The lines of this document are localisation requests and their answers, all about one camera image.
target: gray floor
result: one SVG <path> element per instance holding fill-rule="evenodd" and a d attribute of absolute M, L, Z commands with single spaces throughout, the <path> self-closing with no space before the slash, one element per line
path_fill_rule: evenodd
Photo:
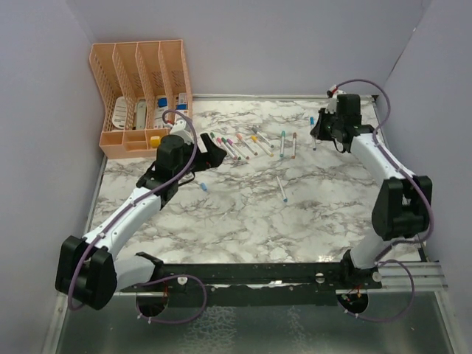
<path fill-rule="evenodd" d="M 390 316 L 409 294 L 372 294 L 370 316 Z M 193 309 L 172 309 L 183 318 Z M 434 293 L 416 296 L 411 312 L 388 324 L 362 322 L 338 307 L 207 308 L 186 325 L 136 318 L 134 296 L 116 296 L 101 311 L 68 313 L 58 353 L 408 354 L 452 353 Z"/>

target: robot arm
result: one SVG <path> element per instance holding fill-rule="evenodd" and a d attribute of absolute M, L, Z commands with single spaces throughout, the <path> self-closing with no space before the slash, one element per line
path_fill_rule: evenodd
<path fill-rule="evenodd" d="M 226 151 L 217 147 L 208 134 L 201 134 L 201 139 L 206 152 L 197 147 L 188 173 L 218 167 L 226 156 Z M 150 279 L 156 264 L 146 254 L 137 254 L 128 260 L 115 260 L 136 230 L 159 213 L 177 193 L 178 181 L 170 184 L 169 181 L 184 169 L 193 149 L 190 127 L 185 120 L 178 119 L 170 134 L 162 138 L 156 151 L 156 160 L 138 180 L 136 188 L 123 205 L 82 238 L 69 236 L 64 241 L 55 281 L 58 291 L 68 293 L 80 258 L 92 243 L 94 246 L 80 267 L 74 283 L 75 299 L 99 310 L 108 303 L 115 291 Z M 159 191 L 150 193 L 159 186 L 162 186 Z"/>
<path fill-rule="evenodd" d="M 367 235 L 344 256 L 357 269 L 373 268 L 375 258 L 393 240 L 414 237 L 418 232 L 427 230 L 429 225 L 428 211 L 420 196 L 409 180 L 392 166 L 389 159 L 412 177 L 429 203 L 431 179 L 416 176 L 403 167 L 385 146 L 383 150 L 388 158 L 383 155 L 372 138 L 373 131 L 371 125 L 362 125 L 361 98 L 357 94 L 337 91 L 335 95 L 331 95 L 327 107 L 320 109 L 318 122 L 310 132 L 316 139 L 333 141 L 336 149 L 340 143 L 343 147 L 340 152 L 353 154 L 381 187 L 372 211 L 375 234 Z"/>

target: marble table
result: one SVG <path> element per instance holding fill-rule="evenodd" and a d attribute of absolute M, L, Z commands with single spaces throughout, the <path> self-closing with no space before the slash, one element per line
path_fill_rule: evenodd
<path fill-rule="evenodd" d="M 257 147 L 259 155 L 247 162 L 225 159 L 217 170 L 198 173 L 136 232 L 118 258 L 144 251 L 166 263 L 339 261 L 372 232 L 370 215 L 379 188 L 354 156 L 338 153 L 333 143 L 319 143 L 317 151 L 312 150 L 309 117 L 316 119 L 326 104 L 326 100 L 196 100 L 197 132 L 213 131 L 236 141 L 236 133 L 248 139 L 250 127 L 257 125 L 276 145 L 275 157 Z M 364 123 L 378 124 L 370 100 L 363 100 L 362 114 Z M 282 130 L 290 152 L 292 133 L 298 135 L 295 159 L 279 157 Z M 107 162 L 92 227 L 130 195 L 151 162 Z M 287 203 L 276 176 L 285 187 Z M 397 246 L 387 257 L 420 260 L 413 246 Z"/>

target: gray wall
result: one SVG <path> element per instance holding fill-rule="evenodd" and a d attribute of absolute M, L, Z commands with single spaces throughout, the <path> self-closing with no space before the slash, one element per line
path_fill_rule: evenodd
<path fill-rule="evenodd" d="M 64 1 L 2 1 L 0 43 L 0 353 L 38 353 L 60 245 L 83 231 L 103 105 Z"/>
<path fill-rule="evenodd" d="M 385 134 L 406 166 L 433 180 L 428 250 L 441 260 L 472 349 L 471 13 L 471 1 L 433 0 L 386 82 Z"/>
<path fill-rule="evenodd" d="M 429 2 L 69 0 L 99 41 L 183 38 L 199 94 L 324 94 L 354 77 L 383 84 Z"/>

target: wooden storage box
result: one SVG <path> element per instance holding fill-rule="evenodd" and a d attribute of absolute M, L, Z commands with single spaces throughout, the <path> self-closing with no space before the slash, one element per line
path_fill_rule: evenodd
<path fill-rule="evenodd" d="M 192 117 L 192 91 L 185 61 L 184 43 L 149 41 L 94 44 L 90 65 L 105 105 L 105 120 L 100 147 L 109 159 L 154 157 L 152 136 L 163 137 L 168 129 L 154 129 L 154 110 L 158 97 L 167 98 L 167 107 L 176 107 L 178 94 L 187 94 L 188 116 Z M 126 101 L 126 121 L 123 130 L 111 122 L 115 102 Z M 145 129 L 134 128 L 136 104 L 146 101 Z M 167 118 L 174 119 L 173 114 Z"/>

